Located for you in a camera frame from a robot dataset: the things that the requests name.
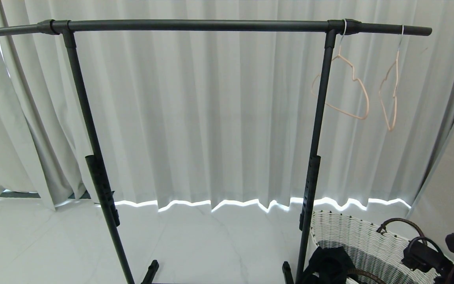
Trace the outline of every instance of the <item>clothes rack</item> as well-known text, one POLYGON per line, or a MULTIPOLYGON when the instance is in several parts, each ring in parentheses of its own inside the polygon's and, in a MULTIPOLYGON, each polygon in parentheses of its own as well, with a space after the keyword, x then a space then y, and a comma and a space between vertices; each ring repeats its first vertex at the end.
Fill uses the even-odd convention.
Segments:
MULTIPOLYGON (((429 36, 432 29, 429 27, 370 24, 359 21, 328 20, 328 21, 241 21, 241 20, 95 20, 95 21, 70 21, 70 20, 46 20, 37 24, 1 27, 0 36, 15 36, 20 34, 50 34, 62 35, 68 53, 71 72, 76 86, 83 119, 87 128, 93 155, 85 157, 94 187, 99 197, 99 203, 108 225, 115 250, 117 252, 122 271, 128 284, 134 284, 129 264, 117 230, 120 225, 119 215, 115 207, 113 192, 110 187, 108 175, 102 157, 101 147, 97 138, 94 120, 83 82, 80 62, 78 59, 77 45, 74 40, 75 32, 85 31, 122 31, 122 30, 168 30, 168 31, 286 31, 286 32, 324 32, 326 34, 323 63, 321 70, 318 102, 316 107, 313 136, 304 188, 304 201, 299 219, 299 229, 302 231, 299 258, 297 262, 296 282, 301 278, 304 271, 306 249, 308 245, 311 213, 316 194, 316 184, 320 166, 318 155, 318 142, 323 120, 323 111, 326 102, 327 85, 330 75, 335 38, 337 34, 351 35, 358 33, 371 34, 401 34, 404 29, 405 35, 429 36)), ((153 260, 148 268, 142 284, 150 284, 159 268, 157 260, 153 260)), ((286 284, 294 284, 290 266, 284 262, 283 279, 286 284)))

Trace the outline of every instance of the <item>clothes hanger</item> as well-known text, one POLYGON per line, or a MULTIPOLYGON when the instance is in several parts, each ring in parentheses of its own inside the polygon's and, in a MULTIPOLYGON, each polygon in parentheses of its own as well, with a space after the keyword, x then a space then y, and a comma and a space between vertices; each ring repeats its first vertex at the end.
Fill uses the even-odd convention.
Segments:
MULTIPOLYGON (((327 106, 330 106, 331 108, 341 112, 341 113, 344 113, 345 115, 349 115, 353 118, 356 118, 356 119, 366 119, 367 116, 369 115, 369 95, 367 95, 367 90, 365 89, 365 86, 364 86, 364 83, 362 82, 362 80, 358 79, 358 78, 355 78, 355 66, 353 66, 353 63, 351 63, 348 59, 344 58, 342 55, 341 55, 341 43, 342 43, 342 39, 344 38, 344 35, 346 34, 346 19, 344 19, 344 32, 342 33, 342 36, 341 36, 341 40, 339 40, 339 50, 337 52, 337 55, 332 58, 332 61, 336 60, 337 58, 343 60, 344 62, 346 62, 346 64, 348 64, 351 69, 352 69, 352 81, 353 82, 358 82, 362 88, 362 92, 364 93, 364 97, 365 97, 365 101, 366 101, 366 109, 365 109, 365 114, 364 116, 357 116, 357 115, 354 115, 354 114, 351 114, 351 113, 348 113, 344 110, 341 110, 340 108, 337 108, 329 103, 325 103, 327 106)), ((313 87, 315 86, 315 82, 316 80, 320 77, 321 75, 318 74, 315 79, 313 80, 313 83, 311 84, 311 94, 315 97, 317 97, 317 95, 313 92, 313 87)))
POLYGON ((395 122, 397 120, 398 55, 400 53, 400 44, 402 43, 402 37, 403 36, 404 36, 404 25, 402 25, 402 34, 400 34, 400 41, 398 42, 397 55, 395 56, 395 61, 393 62, 393 64, 390 66, 390 68, 386 72, 386 76, 383 79, 383 81, 381 81, 380 89, 378 90, 378 96, 380 96, 380 102, 381 102, 381 107, 383 108, 383 114, 384 114, 384 117, 385 117, 386 127, 388 128, 388 131, 390 131, 390 132, 393 131, 393 128, 395 128, 395 122), (385 106, 384 106, 384 103, 383 103, 383 98, 381 97, 381 88, 383 88, 383 84, 388 79, 388 75, 390 74, 390 71, 392 70, 393 66, 395 66, 396 74, 395 74, 395 88, 393 88, 393 94, 392 94, 392 97, 393 97, 393 120, 392 120, 392 122, 390 124, 390 122, 388 120, 388 116, 386 115, 386 109, 385 109, 385 106))

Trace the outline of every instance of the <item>basket handle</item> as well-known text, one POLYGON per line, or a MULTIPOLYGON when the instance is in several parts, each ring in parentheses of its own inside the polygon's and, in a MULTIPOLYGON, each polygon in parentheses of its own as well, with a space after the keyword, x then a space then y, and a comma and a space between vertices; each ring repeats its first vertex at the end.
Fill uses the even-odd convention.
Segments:
POLYGON ((372 273, 368 273, 367 271, 364 271, 362 269, 358 268, 352 268, 348 269, 348 275, 362 275, 365 277, 369 277, 370 279, 374 280, 377 284, 386 284, 383 280, 381 280, 379 277, 372 273))
POLYGON ((378 230, 376 230, 376 232, 378 232, 380 234, 386 233, 386 226, 389 223, 396 222, 396 221, 400 221, 400 222, 406 223, 408 225, 411 225, 411 227, 413 227, 418 232, 420 237, 425 237, 425 235, 423 234, 423 231, 420 229, 420 227, 418 227, 418 225, 416 225, 416 223, 411 222, 411 221, 409 221, 407 219, 404 219, 404 218, 391 218, 391 219, 388 219, 387 221, 384 221, 380 225, 380 227, 378 228, 378 230))

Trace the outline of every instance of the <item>laundry basket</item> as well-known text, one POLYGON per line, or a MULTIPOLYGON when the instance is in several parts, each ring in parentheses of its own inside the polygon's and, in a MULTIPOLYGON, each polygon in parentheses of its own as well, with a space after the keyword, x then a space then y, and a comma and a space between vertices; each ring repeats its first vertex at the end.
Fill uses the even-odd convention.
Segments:
MULTIPOLYGON (((400 261, 409 240, 388 231, 376 232, 379 226, 355 217, 331 211, 313 212, 310 243, 322 248, 343 246, 358 269, 382 279, 386 284, 433 284, 437 276, 432 268, 428 273, 411 271, 400 261)), ((375 284, 367 277, 363 282, 375 284)))

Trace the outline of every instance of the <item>white marble floor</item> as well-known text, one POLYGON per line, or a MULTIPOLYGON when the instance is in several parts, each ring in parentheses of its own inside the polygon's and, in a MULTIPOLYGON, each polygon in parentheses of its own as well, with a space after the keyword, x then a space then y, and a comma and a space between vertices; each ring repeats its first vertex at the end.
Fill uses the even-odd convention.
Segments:
MULTIPOLYGON (((160 264, 155 282, 284 283, 281 265, 295 272, 301 232, 301 205, 225 205, 214 212, 208 204, 118 205, 119 232, 137 283, 153 259, 160 264)), ((316 209, 335 210, 331 205, 316 209)), ((355 205, 351 214, 374 223, 404 217, 407 207, 355 205)), ((411 230, 395 224, 399 234, 411 230)), ((30 198, 0 198, 0 284, 124 283, 115 249, 99 206, 73 201, 56 212, 30 198)))

